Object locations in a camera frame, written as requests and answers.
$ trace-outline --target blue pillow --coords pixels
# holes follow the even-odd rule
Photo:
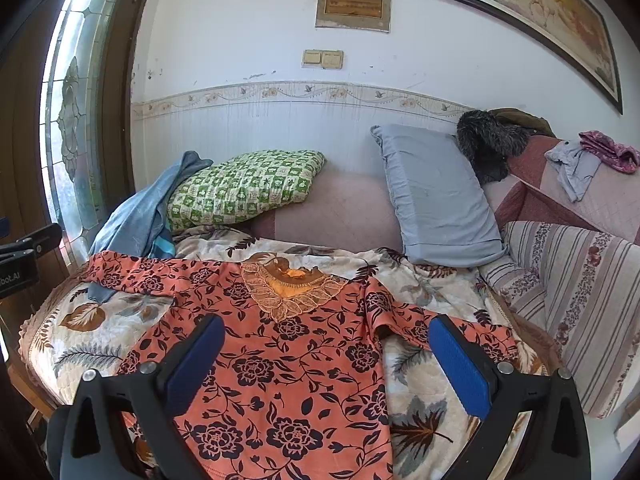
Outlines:
[[[400,124],[371,133],[409,261],[477,267],[503,256],[494,212],[453,136]]]

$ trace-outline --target decorative wall border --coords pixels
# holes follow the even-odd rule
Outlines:
[[[200,108],[274,102],[365,106],[451,122],[470,110],[451,101],[393,88],[326,81],[279,81],[185,92],[145,103],[132,103],[131,111],[133,120],[144,120]]]

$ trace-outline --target beige switch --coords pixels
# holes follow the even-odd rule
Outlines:
[[[322,51],[320,50],[305,50],[302,56],[302,63],[309,65],[319,65],[322,58]]]
[[[342,68],[342,59],[344,58],[344,52],[341,50],[324,50],[322,51],[322,61],[320,65],[322,68]]]

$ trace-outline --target gray cloth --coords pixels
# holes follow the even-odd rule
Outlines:
[[[566,191],[569,200],[582,200],[601,160],[593,153],[587,152],[579,140],[558,142],[552,150],[545,153],[545,157],[558,172],[558,182]]]
[[[184,152],[182,160],[164,170],[151,185],[127,198],[114,211],[95,237],[89,254],[110,250],[129,256],[147,256],[154,241],[165,229],[166,208],[174,190],[212,160],[202,160],[196,152]],[[89,298],[104,303],[115,290],[89,284]]]
[[[453,136],[400,124],[371,133],[409,261],[476,267],[503,256],[494,213]]]

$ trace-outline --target pink patterned cloth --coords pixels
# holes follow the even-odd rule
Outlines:
[[[592,130],[580,135],[580,145],[602,162],[621,173],[635,173],[640,164],[640,152],[632,146],[614,142],[602,132]]]

